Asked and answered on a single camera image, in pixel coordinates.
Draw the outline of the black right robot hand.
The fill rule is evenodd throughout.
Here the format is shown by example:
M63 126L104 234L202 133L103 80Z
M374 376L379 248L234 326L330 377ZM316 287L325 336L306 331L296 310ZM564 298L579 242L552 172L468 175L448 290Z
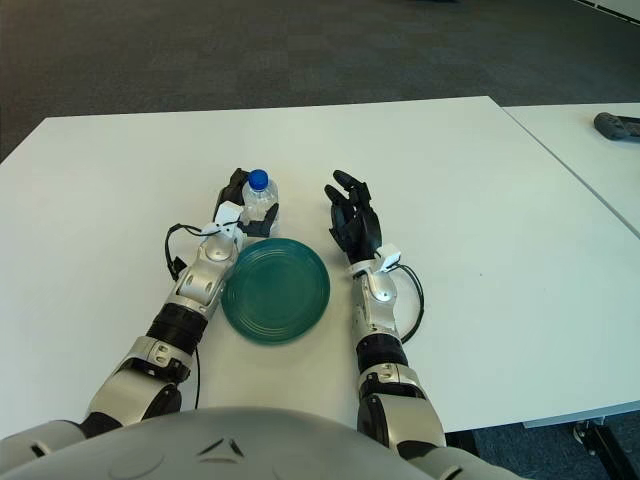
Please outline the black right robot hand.
M335 170L333 178L346 195L332 185L324 187L331 202L329 232L351 264L372 260L382 245L382 234L368 186L342 170Z

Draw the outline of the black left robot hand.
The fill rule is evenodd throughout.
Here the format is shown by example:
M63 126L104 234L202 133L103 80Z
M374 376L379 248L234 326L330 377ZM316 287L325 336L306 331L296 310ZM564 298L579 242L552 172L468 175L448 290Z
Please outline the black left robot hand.
M278 215L275 183L264 171L237 168L218 195L213 220L224 236L240 241L270 237Z

